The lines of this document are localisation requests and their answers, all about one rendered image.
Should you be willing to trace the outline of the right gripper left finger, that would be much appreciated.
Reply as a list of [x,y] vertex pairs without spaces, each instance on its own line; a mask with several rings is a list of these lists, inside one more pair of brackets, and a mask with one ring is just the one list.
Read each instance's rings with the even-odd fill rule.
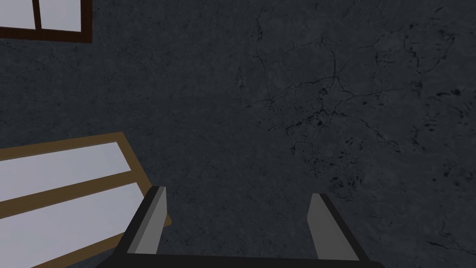
[[166,216],[166,188],[153,186],[143,198],[113,254],[156,254]]

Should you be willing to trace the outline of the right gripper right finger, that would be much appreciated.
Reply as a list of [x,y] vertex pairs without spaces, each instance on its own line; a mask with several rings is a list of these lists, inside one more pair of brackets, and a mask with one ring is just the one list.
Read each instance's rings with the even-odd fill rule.
[[326,194],[312,194],[307,220],[318,259],[369,260]]

